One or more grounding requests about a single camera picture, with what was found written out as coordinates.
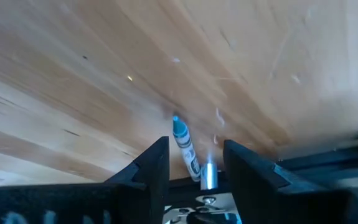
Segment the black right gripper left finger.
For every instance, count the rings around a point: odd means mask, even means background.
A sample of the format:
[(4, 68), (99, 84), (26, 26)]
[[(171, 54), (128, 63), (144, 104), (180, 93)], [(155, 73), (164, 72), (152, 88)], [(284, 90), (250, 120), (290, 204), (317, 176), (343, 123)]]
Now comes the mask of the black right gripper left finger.
[(162, 224), (168, 185), (164, 136), (104, 182), (0, 187), (0, 224)]

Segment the silver metal post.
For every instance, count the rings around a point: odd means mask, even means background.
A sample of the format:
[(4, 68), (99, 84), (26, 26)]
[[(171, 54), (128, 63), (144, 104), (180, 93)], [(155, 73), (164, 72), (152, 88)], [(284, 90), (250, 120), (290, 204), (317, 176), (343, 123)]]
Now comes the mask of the silver metal post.
[(200, 170), (200, 189), (212, 190), (218, 187), (218, 169), (216, 163), (207, 161)]

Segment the silver metal bracket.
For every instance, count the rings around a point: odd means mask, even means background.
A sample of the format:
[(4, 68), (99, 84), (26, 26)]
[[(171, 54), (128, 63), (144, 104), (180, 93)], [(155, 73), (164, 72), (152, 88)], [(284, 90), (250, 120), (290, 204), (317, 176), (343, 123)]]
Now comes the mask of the silver metal bracket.
[(242, 224), (231, 193), (201, 195), (169, 202), (163, 224)]

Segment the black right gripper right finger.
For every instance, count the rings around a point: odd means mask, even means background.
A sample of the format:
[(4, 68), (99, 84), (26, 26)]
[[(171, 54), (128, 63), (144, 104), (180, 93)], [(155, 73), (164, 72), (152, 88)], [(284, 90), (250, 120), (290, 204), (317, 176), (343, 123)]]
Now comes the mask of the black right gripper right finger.
[(358, 187), (315, 184), (233, 140), (224, 166), (243, 224), (358, 224)]

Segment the blue and white marker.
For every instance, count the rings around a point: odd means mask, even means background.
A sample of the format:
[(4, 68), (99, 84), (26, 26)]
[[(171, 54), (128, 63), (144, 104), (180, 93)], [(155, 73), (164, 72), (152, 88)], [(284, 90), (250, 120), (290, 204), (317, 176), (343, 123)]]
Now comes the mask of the blue and white marker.
[(200, 181), (200, 165), (197, 160), (197, 156), (192, 144), (192, 138), (189, 129), (183, 120), (178, 116), (172, 118), (172, 133), (174, 139), (181, 150), (182, 158), (190, 174), (191, 179), (194, 182)]

